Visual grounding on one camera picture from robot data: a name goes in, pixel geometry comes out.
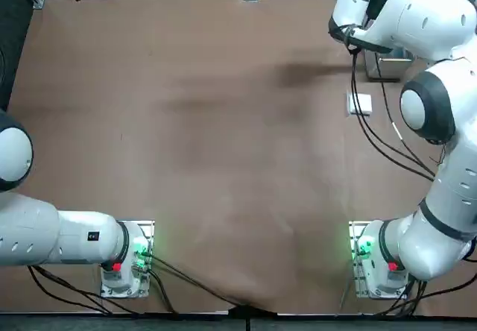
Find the wire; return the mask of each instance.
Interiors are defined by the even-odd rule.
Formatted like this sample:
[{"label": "wire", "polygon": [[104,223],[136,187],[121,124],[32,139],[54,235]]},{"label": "wire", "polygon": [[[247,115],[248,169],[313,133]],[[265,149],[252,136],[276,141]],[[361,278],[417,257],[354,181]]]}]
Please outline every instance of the wire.
[{"label": "wire", "polygon": [[70,289],[71,291],[75,291],[77,292],[78,294],[82,294],[84,297],[88,298],[88,300],[91,300],[88,296],[93,296],[93,297],[97,297],[98,299],[100,300],[104,300],[104,301],[107,301],[108,303],[120,308],[121,310],[125,311],[125,312],[129,312],[130,314],[132,315],[141,315],[140,313],[138,312],[135,312],[133,310],[130,310],[124,306],[122,306],[120,303],[117,303],[107,297],[103,297],[103,296],[100,296],[99,294],[96,294],[94,292],[90,292],[90,291],[86,291],[86,290],[81,290],[81,289],[78,289],[76,287],[74,287],[72,284],[68,283],[66,280],[62,279],[61,277],[58,277],[54,274],[52,274],[51,272],[45,270],[44,268],[41,268],[39,266],[34,266],[33,267],[38,273],[40,273],[44,278],[52,281],[53,283],[56,283],[58,285],[61,285],[63,286],[64,288],[67,288],[67,289]]},{"label": "wire", "polygon": [[[467,286],[469,286],[470,284],[474,283],[475,281],[477,280],[477,274],[475,274],[470,280],[466,281],[465,283],[463,284],[460,284],[458,286],[454,286],[453,288],[449,288],[449,289],[443,289],[443,290],[439,290],[439,291],[435,291],[435,292],[431,292],[430,294],[427,294],[427,295],[424,295],[420,298],[420,300],[422,299],[427,299],[428,297],[433,297],[433,296],[437,296],[437,295],[442,295],[442,294],[448,294],[450,292],[454,292],[454,291],[458,291],[458,290],[462,290],[464,288],[466,288]],[[402,305],[408,305],[410,303],[413,303],[415,302],[416,298],[412,299],[412,300],[409,300],[409,301],[406,301],[404,302],[404,304]],[[390,311],[393,311],[395,309],[398,309],[400,308],[401,306],[395,306],[393,308],[389,308],[388,310],[386,310],[385,312],[390,312]],[[384,312],[379,312],[377,314],[374,314],[375,316],[383,316],[385,315]]]},{"label": "wire", "polygon": [[369,131],[380,141],[383,143],[383,145],[387,145],[385,144],[384,141],[382,141],[373,131],[373,129],[370,127],[370,125],[366,122],[366,119],[364,118],[364,114],[361,110],[361,106],[360,106],[360,103],[359,103],[359,99],[358,99],[358,91],[357,91],[357,88],[356,88],[356,59],[357,59],[357,56],[358,56],[358,53],[354,53],[353,54],[353,67],[352,67],[352,71],[351,71],[351,96],[353,98],[353,104],[354,104],[354,107],[355,107],[355,111],[357,112],[356,113],[356,117],[358,118],[358,122],[359,122],[359,125],[364,133],[364,135],[366,136],[367,140],[369,141],[369,143],[384,157],[386,157],[388,160],[390,160],[392,163],[394,163],[395,165],[405,169],[406,171],[410,171],[410,172],[413,172],[421,177],[424,177],[426,178],[427,180],[430,180],[430,181],[433,181],[432,178],[430,178],[429,176],[427,176],[426,174],[420,172],[420,171],[416,171],[415,169],[412,169],[411,167],[408,167],[406,165],[403,165],[402,163],[396,161],[394,158],[388,156],[381,148],[379,148],[376,143],[370,138],[370,136],[367,134],[367,131],[366,129],[364,128],[364,125],[363,125],[363,122],[364,124],[366,125],[366,127],[369,129]]},{"label": "wire", "polygon": [[169,296],[167,295],[167,292],[165,291],[164,284],[162,283],[162,280],[159,278],[159,275],[154,273],[154,271],[152,270],[149,270],[149,274],[156,280],[156,283],[159,286],[159,289],[162,295],[162,301],[164,302],[164,305],[167,311],[169,311],[172,314],[177,314],[178,312],[172,306],[171,300],[169,299]]},{"label": "wire", "polygon": [[199,283],[196,279],[192,278],[192,277],[189,277],[188,275],[184,274],[182,271],[180,271],[179,269],[175,268],[173,265],[167,263],[166,261],[158,258],[157,256],[154,256],[153,254],[151,253],[143,253],[142,255],[144,256],[149,256],[150,258],[160,262],[161,264],[165,265],[167,268],[171,269],[174,273],[176,274],[179,274],[181,276],[180,279],[186,281],[187,283],[191,283],[192,285],[194,286],[197,286],[198,288],[200,289],[203,289],[204,291],[207,291],[209,294],[215,296],[216,298],[218,299],[221,299],[222,301],[226,301],[228,303],[231,303],[232,305],[234,306],[240,306],[241,304],[240,303],[237,303],[235,301],[232,301],[230,299],[227,299],[221,295],[219,295],[217,292],[213,291],[212,289],[208,288],[207,286],[205,286],[204,284],[202,283]]},{"label": "wire", "polygon": [[5,59],[5,54],[3,52],[3,49],[0,48],[0,86],[3,84],[3,81],[5,79],[5,75],[7,74],[7,61]]},{"label": "wire", "polygon": [[414,315],[414,313],[416,312],[417,306],[419,305],[419,302],[423,298],[424,292],[426,291],[427,281],[420,281],[418,285],[419,287],[417,289],[417,296],[415,297],[414,305],[411,307],[409,316]]},{"label": "wire", "polygon": [[[374,60],[376,61],[376,68],[378,69],[379,78],[382,79],[381,68],[379,68],[379,60],[378,60],[378,54],[377,53],[374,53]],[[394,120],[391,117],[391,111],[389,110],[388,97],[387,97],[387,94],[386,94],[385,85],[382,82],[382,80],[380,82],[381,82],[382,96],[385,100],[386,113],[388,114],[389,121],[393,125],[394,130],[396,131],[396,134],[399,137],[402,145],[405,147],[406,150],[408,150],[408,152],[411,154],[411,156],[415,159],[414,162],[416,164],[418,164],[418,166],[420,166],[422,169],[426,170],[431,176],[435,177],[435,173],[433,171],[431,171],[431,169],[429,167],[427,167],[424,164],[424,162],[422,160],[420,160],[419,157],[408,147],[408,145],[405,143],[404,139],[402,138],[401,133],[399,133],[399,130],[397,129],[396,124],[394,123]]]},{"label": "wire", "polygon": [[62,301],[64,303],[67,303],[69,305],[75,305],[75,306],[80,306],[80,307],[83,307],[85,309],[90,309],[90,310],[94,310],[96,312],[100,312],[101,314],[103,315],[109,315],[109,313],[105,312],[104,310],[102,309],[99,309],[97,307],[94,307],[94,306],[88,306],[88,305],[85,305],[84,303],[76,303],[74,301],[70,301],[70,300],[67,300],[67,299],[63,299],[62,297],[59,297],[59,296],[56,296],[54,294],[52,294],[51,292],[49,292],[48,290],[45,289],[45,287],[41,284],[41,282],[37,279],[37,276],[35,275],[34,271],[33,271],[33,268],[31,266],[28,266],[28,271],[30,271],[30,275],[31,277],[33,278],[33,281],[35,282],[35,284],[37,284],[37,286],[40,288],[41,291],[43,291],[45,294],[47,294],[49,297],[52,297],[54,298],[55,300],[58,300],[58,301]]}]

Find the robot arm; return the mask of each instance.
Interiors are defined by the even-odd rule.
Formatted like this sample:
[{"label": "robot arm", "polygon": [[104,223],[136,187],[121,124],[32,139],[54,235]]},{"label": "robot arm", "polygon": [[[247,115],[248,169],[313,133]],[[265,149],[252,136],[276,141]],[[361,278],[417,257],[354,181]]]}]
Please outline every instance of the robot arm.
[{"label": "robot arm", "polygon": [[25,129],[0,111],[0,265],[100,264],[111,296],[145,296],[136,266],[143,262],[138,252],[151,249],[140,226],[7,192],[27,177],[32,160]]},{"label": "robot arm", "polygon": [[381,298],[402,292],[408,274],[447,273],[477,236],[477,15],[467,0],[387,0],[364,28],[370,1],[337,0],[330,35],[379,53],[403,47],[434,64],[402,88],[401,113],[417,135],[446,144],[417,211],[372,221],[360,238],[370,246],[361,258],[370,296]]}]

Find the brown table surface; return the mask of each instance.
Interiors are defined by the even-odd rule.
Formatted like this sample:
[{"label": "brown table surface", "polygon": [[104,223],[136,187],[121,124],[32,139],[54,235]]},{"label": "brown table surface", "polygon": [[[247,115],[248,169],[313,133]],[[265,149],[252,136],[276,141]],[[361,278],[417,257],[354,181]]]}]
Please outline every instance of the brown table surface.
[{"label": "brown table surface", "polygon": [[[346,114],[350,56],[327,34],[332,0],[47,0],[36,11],[10,113],[34,170],[19,191],[58,209],[154,219],[156,255],[224,294],[276,312],[334,313],[350,277],[348,221],[413,212],[429,183],[375,152]],[[398,144],[380,86],[370,123]],[[394,118],[429,165],[439,150]],[[51,267],[98,290],[95,266]],[[25,268],[0,270],[0,309],[75,310]],[[428,290],[473,275],[471,265]],[[164,276],[181,312],[227,303]],[[71,292],[50,286],[74,300]],[[422,302],[425,315],[476,316],[475,287]],[[161,311],[154,292],[126,302]],[[357,300],[342,310],[375,312]]]}]

